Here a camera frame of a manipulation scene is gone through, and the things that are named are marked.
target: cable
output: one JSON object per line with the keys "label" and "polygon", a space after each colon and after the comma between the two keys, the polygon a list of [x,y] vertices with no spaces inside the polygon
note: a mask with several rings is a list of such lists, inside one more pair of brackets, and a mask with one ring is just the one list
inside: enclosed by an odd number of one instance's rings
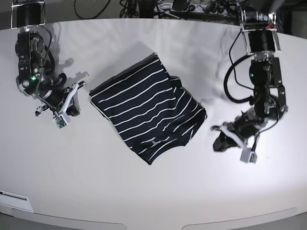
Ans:
{"label": "cable", "polygon": [[164,14],[169,12],[169,10],[161,11],[161,9],[158,6],[156,6],[156,8],[157,8],[157,11],[158,11],[158,16],[161,16],[161,17],[164,17],[164,18],[165,18]]}
{"label": "cable", "polygon": [[38,99],[40,99],[41,101],[43,101],[46,105],[48,105],[48,106],[51,108],[52,106],[50,106],[49,103],[47,103],[47,102],[46,102],[43,98],[41,98],[41,96],[38,94],[38,88],[39,88],[40,82],[41,82],[41,80],[42,80],[42,78],[43,78],[43,74],[44,74],[44,71],[45,71],[45,65],[46,65],[46,61],[47,61],[47,56],[48,56],[48,53],[49,53],[49,50],[50,50],[50,47],[51,47],[51,42],[52,42],[52,34],[51,34],[51,32],[50,32],[46,27],[44,27],[44,26],[42,26],[42,28],[48,32],[48,34],[49,34],[49,36],[50,36],[50,40],[49,40],[49,44],[48,44],[48,47],[47,47],[47,50],[46,50],[46,54],[45,54],[45,58],[44,58],[44,61],[43,61],[43,67],[42,67],[41,72],[40,72],[40,77],[39,77],[39,79],[38,79],[38,83],[37,83],[36,88],[35,88],[35,95],[36,95],[36,97],[37,97]]}
{"label": "cable", "polygon": [[176,15],[173,15],[173,14],[171,14],[171,13],[169,13],[170,12],[170,10],[166,10],[166,11],[160,11],[160,13],[158,13],[158,15],[160,16],[160,15],[162,15],[162,17],[164,17],[164,14],[166,14],[167,16],[170,16],[170,17],[173,17],[173,18],[176,18],[176,19],[179,19],[179,20],[184,20],[183,18],[180,18],[180,17],[178,17],[178,16],[176,16]]}
{"label": "cable", "polygon": [[79,19],[81,19],[81,20],[89,20],[89,19],[96,19],[96,18],[98,18],[98,17],[105,11],[105,9],[107,8],[107,6],[108,6],[109,3],[111,2],[111,0],[108,0],[108,2],[107,2],[106,5],[102,8],[102,10],[101,10],[98,14],[96,14],[94,17],[91,17],[91,18],[83,18],[83,17],[81,17],[81,16],[77,13],[77,10],[76,10],[76,1],[77,1],[77,0],[75,0],[75,2],[74,2],[74,4],[73,4],[73,7],[74,7],[74,10],[75,10],[75,13],[76,13],[77,17],[78,17]]}
{"label": "cable", "polygon": [[133,16],[136,16],[136,17],[138,17],[139,16],[139,14],[137,13],[137,12],[135,12],[135,9],[133,10],[134,12],[130,12],[130,9],[129,9],[129,7],[128,7],[128,5],[129,5],[129,2],[128,2],[129,0],[120,0],[119,1],[119,4],[123,7],[123,9],[120,11],[120,13],[119,13],[119,18],[122,18],[123,16],[125,16],[125,18],[128,16],[129,18],[132,18]]}
{"label": "cable", "polygon": [[[231,45],[230,50],[229,50],[229,59],[230,59],[231,65],[234,64],[234,63],[232,62],[232,58],[231,58],[231,50],[232,50],[232,48],[234,47],[234,45],[235,45],[237,39],[239,38],[241,32],[242,32],[242,31],[240,30],[240,32],[239,32],[238,35],[236,36],[236,38],[235,38],[235,40],[234,40],[234,42],[233,42],[233,44]],[[237,83],[238,85],[240,85],[240,86],[242,86],[242,87],[244,87],[244,88],[246,88],[246,89],[253,90],[252,88],[250,88],[250,87],[248,87],[248,86],[245,86],[245,85],[242,85],[242,84],[240,84],[240,83],[237,81],[237,79],[236,79],[236,69],[235,69],[235,68],[234,68],[234,74],[235,74],[236,83]]]}
{"label": "cable", "polygon": [[268,24],[265,29],[269,29],[272,25],[274,25],[273,23]]}
{"label": "cable", "polygon": [[241,103],[245,103],[245,102],[248,102],[250,101],[253,97],[252,96],[249,96],[247,98],[244,98],[244,99],[241,99],[241,100],[237,100],[235,98],[233,98],[229,91],[228,91],[228,86],[227,86],[227,83],[228,83],[228,79],[229,79],[229,76],[232,72],[232,70],[238,65],[240,64],[242,61],[244,61],[245,59],[249,58],[251,55],[245,55],[243,57],[241,57],[239,60],[237,60],[230,68],[229,70],[227,71],[226,75],[225,75],[225,79],[224,79],[224,91],[225,91],[225,94],[226,96],[228,97],[228,99],[234,103],[237,103],[237,104],[241,104]]}
{"label": "cable", "polygon": [[48,57],[49,57],[49,59],[50,59],[50,70],[49,71],[46,71],[46,75],[51,75],[51,74],[53,74],[54,73],[54,71],[55,71],[55,68],[56,68],[56,63],[55,63],[55,60],[54,60],[54,57],[53,57],[53,55],[52,55],[52,53],[51,53],[51,51],[49,50],[49,52],[48,52]]}
{"label": "cable", "polygon": [[[273,97],[270,97],[270,99],[273,100],[273,102],[274,102],[274,104],[275,104],[275,106],[276,106],[276,110],[278,110],[276,101],[273,99]],[[252,150],[253,152],[256,150],[256,147],[257,147],[257,140],[258,140],[260,134],[263,133],[263,132],[265,132],[265,131],[268,131],[268,130],[271,129],[271,128],[273,128],[273,127],[278,123],[278,121],[279,121],[279,113],[278,113],[278,111],[277,111],[277,120],[276,120],[276,122],[275,122],[271,127],[267,128],[267,129],[264,129],[263,131],[259,132],[259,133],[255,136],[255,142],[254,142],[254,144],[253,144],[253,147],[251,148],[251,150]]]}

